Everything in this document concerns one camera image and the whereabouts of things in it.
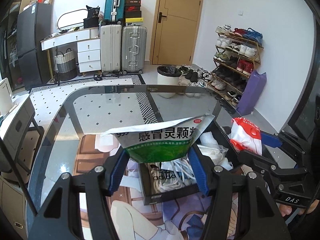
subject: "silver suitcase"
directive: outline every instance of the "silver suitcase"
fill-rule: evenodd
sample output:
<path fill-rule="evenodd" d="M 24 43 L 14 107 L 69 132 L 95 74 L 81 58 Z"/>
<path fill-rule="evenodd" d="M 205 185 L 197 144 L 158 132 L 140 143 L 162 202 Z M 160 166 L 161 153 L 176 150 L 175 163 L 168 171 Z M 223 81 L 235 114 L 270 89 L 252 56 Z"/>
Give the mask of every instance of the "silver suitcase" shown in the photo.
<path fill-rule="evenodd" d="M 121 67 L 122 73 L 142 74 L 146 54 L 147 28 L 126 26 L 122 29 Z"/>

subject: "trash can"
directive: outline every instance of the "trash can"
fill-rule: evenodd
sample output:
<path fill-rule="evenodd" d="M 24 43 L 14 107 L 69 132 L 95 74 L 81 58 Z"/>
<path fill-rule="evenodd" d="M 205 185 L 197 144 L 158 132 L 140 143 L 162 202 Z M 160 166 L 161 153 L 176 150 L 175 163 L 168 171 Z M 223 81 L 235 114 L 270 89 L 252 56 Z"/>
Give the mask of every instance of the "trash can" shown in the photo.
<path fill-rule="evenodd" d="M 162 65 L 157 67 L 158 71 L 158 85 L 172 85 L 177 86 L 179 82 L 179 77 L 181 76 L 181 71 L 175 65 Z M 171 98 L 176 93 L 158 93 L 164 98 Z"/>

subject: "refrigerator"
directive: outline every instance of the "refrigerator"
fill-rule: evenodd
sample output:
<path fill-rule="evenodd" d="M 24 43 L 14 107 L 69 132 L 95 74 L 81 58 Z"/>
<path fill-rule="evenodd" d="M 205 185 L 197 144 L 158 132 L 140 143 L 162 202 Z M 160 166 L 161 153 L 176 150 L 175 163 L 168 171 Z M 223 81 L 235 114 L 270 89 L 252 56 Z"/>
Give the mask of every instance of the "refrigerator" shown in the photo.
<path fill-rule="evenodd" d="M 17 50 L 26 90 L 50 80 L 47 52 L 41 43 L 51 34 L 51 4 L 35 3 L 18 15 Z"/>

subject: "wooden door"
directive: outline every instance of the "wooden door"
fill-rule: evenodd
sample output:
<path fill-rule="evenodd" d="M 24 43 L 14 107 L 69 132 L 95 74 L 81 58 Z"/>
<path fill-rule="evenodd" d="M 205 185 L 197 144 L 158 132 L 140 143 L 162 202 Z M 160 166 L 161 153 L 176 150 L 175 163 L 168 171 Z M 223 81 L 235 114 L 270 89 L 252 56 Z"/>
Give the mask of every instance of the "wooden door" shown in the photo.
<path fill-rule="evenodd" d="M 190 64 L 201 0 L 160 0 L 153 64 Z"/>

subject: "red bag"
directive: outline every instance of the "red bag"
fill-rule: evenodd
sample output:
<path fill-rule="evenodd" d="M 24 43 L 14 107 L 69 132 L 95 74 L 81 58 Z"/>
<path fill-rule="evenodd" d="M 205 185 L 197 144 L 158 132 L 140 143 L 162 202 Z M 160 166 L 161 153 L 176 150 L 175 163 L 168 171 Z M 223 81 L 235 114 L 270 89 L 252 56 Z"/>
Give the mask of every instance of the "red bag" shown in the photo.
<path fill-rule="evenodd" d="M 262 155 L 260 128 L 243 117 L 232 119 L 230 142 L 237 151 L 249 150 Z"/>

